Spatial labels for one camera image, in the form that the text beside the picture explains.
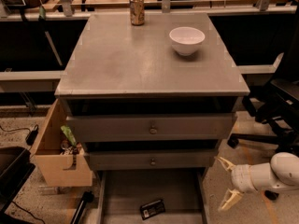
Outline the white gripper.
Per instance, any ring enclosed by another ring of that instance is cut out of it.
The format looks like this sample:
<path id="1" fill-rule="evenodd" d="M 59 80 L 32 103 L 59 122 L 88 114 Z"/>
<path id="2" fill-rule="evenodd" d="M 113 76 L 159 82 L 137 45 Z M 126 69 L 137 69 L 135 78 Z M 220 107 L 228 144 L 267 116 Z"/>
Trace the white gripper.
<path id="1" fill-rule="evenodd" d="M 275 175 L 269 163 L 235 166 L 220 156 L 217 156 L 216 160 L 221 163 L 225 171 L 231 172 L 232 184 L 236 188 L 226 190 L 219 211 L 228 211 L 237 204 L 243 198 L 242 192 L 251 193 L 263 188 L 269 189 L 275 184 Z"/>

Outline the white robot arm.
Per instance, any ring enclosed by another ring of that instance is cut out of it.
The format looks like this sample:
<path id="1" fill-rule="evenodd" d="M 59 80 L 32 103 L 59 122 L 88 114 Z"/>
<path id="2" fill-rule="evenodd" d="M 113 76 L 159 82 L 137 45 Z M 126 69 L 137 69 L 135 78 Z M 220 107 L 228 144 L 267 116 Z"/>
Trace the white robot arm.
<path id="1" fill-rule="evenodd" d="M 245 193 L 260 190 L 275 193 L 299 193 L 299 158 L 288 152 L 275 154 L 270 162 L 261 164 L 233 164 L 223 157 L 217 156 L 223 169 L 230 173 L 233 189 L 227 189 L 220 211 L 227 211 L 237 204 Z"/>

